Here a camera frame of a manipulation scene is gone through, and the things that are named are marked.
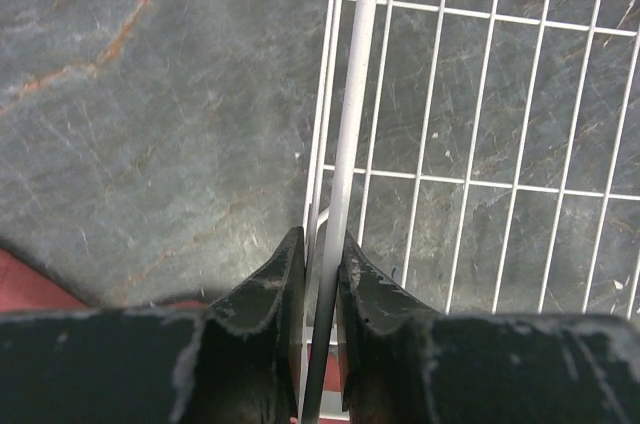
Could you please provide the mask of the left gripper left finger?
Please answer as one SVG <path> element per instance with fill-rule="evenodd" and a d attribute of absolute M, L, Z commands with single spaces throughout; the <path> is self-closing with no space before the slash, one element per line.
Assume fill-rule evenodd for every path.
<path fill-rule="evenodd" d="M 304 230 L 209 306 L 179 307 L 194 335 L 174 367 L 172 423 L 292 423 L 298 415 L 305 294 Z"/>

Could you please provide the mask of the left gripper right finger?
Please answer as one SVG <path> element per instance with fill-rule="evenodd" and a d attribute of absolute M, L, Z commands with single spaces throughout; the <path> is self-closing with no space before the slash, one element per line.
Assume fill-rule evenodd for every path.
<path fill-rule="evenodd" d="M 450 350 L 437 340 L 438 311 L 366 257 L 346 233 L 338 270 L 343 404 L 353 423 L 448 423 L 438 374 Z"/>

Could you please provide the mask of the white wire dish rack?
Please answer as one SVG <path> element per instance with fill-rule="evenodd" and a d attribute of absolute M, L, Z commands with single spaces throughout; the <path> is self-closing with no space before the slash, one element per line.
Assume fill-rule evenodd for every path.
<path fill-rule="evenodd" d="M 349 232 L 445 312 L 639 319 L 639 0 L 377 0 Z"/>

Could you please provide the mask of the red cloth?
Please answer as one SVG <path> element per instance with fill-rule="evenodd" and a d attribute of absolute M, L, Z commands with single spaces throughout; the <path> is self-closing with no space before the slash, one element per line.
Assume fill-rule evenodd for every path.
<path fill-rule="evenodd" d="M 1 247 L 1 312 L 36 312 L 81 309 L 204 309 L 208 303 L 171 298 L 143 304 L 88 304 L 54 280 L 36 271 L 11 251 Z"/>

